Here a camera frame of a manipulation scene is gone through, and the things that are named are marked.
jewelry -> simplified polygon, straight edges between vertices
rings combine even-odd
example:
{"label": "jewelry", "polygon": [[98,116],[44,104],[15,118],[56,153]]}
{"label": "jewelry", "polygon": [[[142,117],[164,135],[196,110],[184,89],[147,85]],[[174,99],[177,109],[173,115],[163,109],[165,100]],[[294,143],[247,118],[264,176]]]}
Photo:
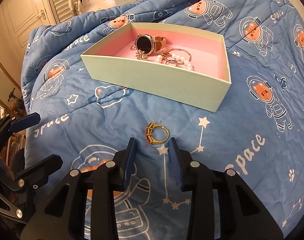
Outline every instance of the jewelry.
{"label": "jewelry", "polygon": [[130,47],[131,50],[141,50],[144,54],[150,55],[158,52],[166,46],[166,38],[159,36],[150,36],[148,34],[139,34],[135,43]]}
{"label": "jewelry", "polygon": [[143,51],[141,50],[138,50],[136,53],[136,58],[139,59],[139,60],[148,60],[149,59],[149,56],[147,54],[144,54]]}
{"label": "jewelry", "polygon": [[[170,51],[173,51],[173,50],[181,50],[181,51],[184,51],[186,52],[190,57],[189,59],[186,59],[185,57],[180,57],[179,55],[173,53],[173,54],[170,54]],[[184,69],[187,69],[187,70],[193,70],[193,66],[191,64],[191,60],[192,60],[192,56],[190,53],[188,53],[185,49],[169,49],[168,51],[166,50],[163,50],[161,55],[158,55],[157,56],[157,59],[155,60],[155,62],[157,63],[162,63],[162,60],[163,59],[167,59],[168,57],[172,57],[174,60],[176,60],[176,63],[177,65],[185,65],[186,67],[183,67]]]}
{"label": "jewelry", "polygon": [[[166,133],[165,140],[157,141],[153,138],[152,131],[153,131],[154,128],[162,128],[165,131],[165,133]],[[169,138],[169,130],[162,125],[154,124],[153,122],[150,122],[150,124],[148,125],[148,127],[145,131],[145,138],[148,141],[149,145],[165,143],[166,140]]]}

paw print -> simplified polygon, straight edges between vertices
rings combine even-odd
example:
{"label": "paw print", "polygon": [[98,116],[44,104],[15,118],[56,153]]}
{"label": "paw print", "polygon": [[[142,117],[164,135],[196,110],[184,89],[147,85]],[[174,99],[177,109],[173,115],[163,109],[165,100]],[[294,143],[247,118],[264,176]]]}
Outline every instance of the paw print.
{"label": "paw print", "polygon": [[292,169],[292,170],[289,170],[289,177],[290,177],[290,182],[293,182],[293,180],[294,180],[294,169]]}
{"label": "paw print", "polygon": [[233,55],[236,55],[236,56],[238,56],[238,57],[241,57],[241,55],[240,55],[240,53],[239,52],[236,52],[236,51],[233,51],[233,53],[232,53]]}

bedspread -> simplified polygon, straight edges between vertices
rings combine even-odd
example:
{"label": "bedspread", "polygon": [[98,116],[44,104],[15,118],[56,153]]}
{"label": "bedspread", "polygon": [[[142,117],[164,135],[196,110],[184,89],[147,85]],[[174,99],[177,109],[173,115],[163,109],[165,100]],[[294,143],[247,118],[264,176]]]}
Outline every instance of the bedspread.
{"label": "bedspread", "polygon": [[[232,85],[216,113],[90,78],[80,54],[129,22],[224,35]],[[39,27],[28,42],[22,94],[42,120],[27,130],[26,167],[50,154],[64,162],[36,201],[70,169],[93,170],[135,137],[135,173],[115,193],[119,237],[185,239],[191,194],[175,185],[167,142],[148,146],[153,121],[210,169],[235,169],[285,236],[304,214],[304,23],[288,0],[140,0]]]}

rose gold mesh strap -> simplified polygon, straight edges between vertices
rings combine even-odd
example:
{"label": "rose gold mesh strap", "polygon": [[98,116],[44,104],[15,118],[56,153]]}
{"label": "rose gold mesh strap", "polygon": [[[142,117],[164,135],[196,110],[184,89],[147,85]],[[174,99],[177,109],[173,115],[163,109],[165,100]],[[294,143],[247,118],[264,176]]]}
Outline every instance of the rose gold mesh strap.
{"label": "rose gold mesh strap", "polygon": [[166,46],[166,38],[164,37],[153,37],[155,40],[155,52],[159,51],[160,49],[164,49]]}

jewelry box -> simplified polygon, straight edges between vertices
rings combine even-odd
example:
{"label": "jewelry box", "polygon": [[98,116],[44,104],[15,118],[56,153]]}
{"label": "jewelry box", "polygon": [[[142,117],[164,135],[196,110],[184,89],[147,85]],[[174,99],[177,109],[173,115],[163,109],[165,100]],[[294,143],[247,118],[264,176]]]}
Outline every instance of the jewelry box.
{"label": "jewelry box", "polygon": [[[160,50],[138,57],[135,41],[142,34],[150,36],[152,42],[154,38],[165,38],[165,48],[162,46]],[[167,51],[170,51],[170,56],[173,52],[176,56],[187,52],[191,57],[184,56],[190,60],[193,70],[183,68],[180,57],[177,57],[178,61],[163,57],[162,61],[159,55],[162,52],[169,55]],[[129,23],[98,41],[81,58],[93,79],[214,113],[231,85],[223,36],[181,25]]]}

